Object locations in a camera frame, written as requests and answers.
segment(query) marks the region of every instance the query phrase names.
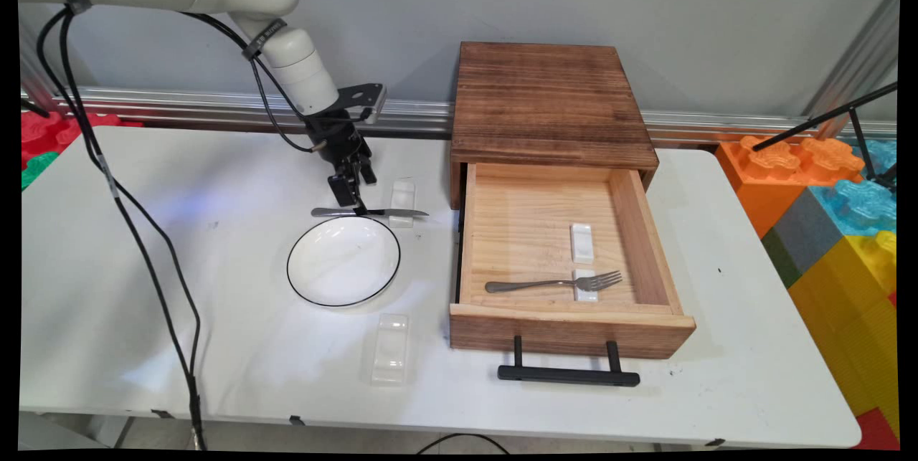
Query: yellow foam block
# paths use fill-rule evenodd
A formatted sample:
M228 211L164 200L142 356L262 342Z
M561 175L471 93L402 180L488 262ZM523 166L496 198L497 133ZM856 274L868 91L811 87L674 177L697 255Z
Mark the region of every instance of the yellow foam block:
M866 386L848 360L835 331L829 326L819 310L819 305L810 294L808 282L800 278L788 291L853 415L860 416L875 408L876 402L866 391Z
M896 308L881 300L838 334L848 359L899 438L899 361Z
M847 237L832 246L807 270L804 276L807 275L812 280L813 297L834 331L839 331L888 295Z
M896 292L895 233L882 230L875 237L846 236L846 239L886 295Z

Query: wooden box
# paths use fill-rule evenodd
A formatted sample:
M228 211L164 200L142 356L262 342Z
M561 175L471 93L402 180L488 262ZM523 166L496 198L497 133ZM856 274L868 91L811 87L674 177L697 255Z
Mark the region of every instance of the wooden box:
M450 203L463 163L632 169L659 160L615 47L463 42L450 150Z
M453 207L461 209L450 345L668 358L695 330L647 206L656 152L613 47L462 43L453 124ZM592 227L593 265L575 265L570 225ZM599 301L551 285L490 294L485 282L623 281Z

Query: gray wall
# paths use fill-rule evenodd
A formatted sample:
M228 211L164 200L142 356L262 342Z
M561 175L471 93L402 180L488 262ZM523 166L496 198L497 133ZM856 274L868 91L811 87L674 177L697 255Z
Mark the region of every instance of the gray wall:
M895 66L883 81L879 85L875 86L876 88L881 88L886 86L891 82L898 81L899 79L899 65ZM899 92L893 92L892 94L883 95L882 98L876 99L875 101L870 101L868 104L861 106L858 109L858 117L866 120L885 120L896 122L898 112L899 112Z
M301 0L339 85L446 101L462 40L616 46L645 110L799 115L881 0ZM37 29L55 10L20 4ZM84 85L254 92L239 50L180 14L95 7L72 30Z

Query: black rim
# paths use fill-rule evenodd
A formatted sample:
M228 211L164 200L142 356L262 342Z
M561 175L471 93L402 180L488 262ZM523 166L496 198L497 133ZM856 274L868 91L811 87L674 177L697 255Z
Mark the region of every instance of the black rim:
M392 239L394 239L394 241L396 242L396 250L399 252L399 258L397 258L396 260L396 269L394 269L394 271L392 272L392 276L389 276L388 281L386 281L383 284L383 287L380 287L378 291L374 292L371 295L368 295L368 297L364 298L363 300L357 300L357 301L354 301L353 303L342 303L340 305L329 305L327 303L318 303L318 301L309 300L309 298L306 298L304 295L299 294L299 291L296 290L295 285L293 285L293 281L290 279L290 258L293 256L293 251L296 249L296 245L299 244L299 242L302 241L302 239L305 236L307 236L309 232L312 232L312 230L315 229L317 226L321 226L327 222L333 222L335 219L343 219L343 218L367 219L367 220L370 220L370 222L377 223L379 226L383 227L383 229L386 230L386 232L389 232L389 235L391 235ZM295 292L296 295L298 295L298 297L302 298L303 300L308 301L309 303L313 305L319 305L319 307L351 307L351 305L357 305L358 303L363 303L364 301L370 300L370 298L373 298L375 295L378 295L381 292L383 292L383 289L385 289L386 287L389 287L389 284L391 284L393 279L396 277L397 272L399 272L400 265L401 265L401 245L399 244L399 238L396 237L396 235L392 232L392 230L388 226L384 225L381 222L378 222L376 219L364 218L363 216L340 216L338 218L326 219L324 220L324 222L318 223L312 226L312 228L307 229L306 233L299 236L299 239L297 239L296 242L293 243L293 246L292 248L290 248L290 252L288 253L288 269L286 269L286 272L288 272L288 284L290 284L290 288L292 288L293 292Z

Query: floor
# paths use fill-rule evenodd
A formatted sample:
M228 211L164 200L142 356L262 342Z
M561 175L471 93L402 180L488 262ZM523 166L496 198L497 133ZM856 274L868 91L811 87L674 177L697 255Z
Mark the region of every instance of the floor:
M48 413L44 418L83 434L88 415ZM439 432L374 431L301 427L262 423L206 422L204 438L210 450L257 452L334 452L334 454L416 454L445 434ZM587 454L588 452L653 452L658 445L640 442L559 440L491 436L511 454ZM194 449L191 423L186 419L134 418L122 434L119 448ZM473 437L450 438L426 454L499 454L489 442Z

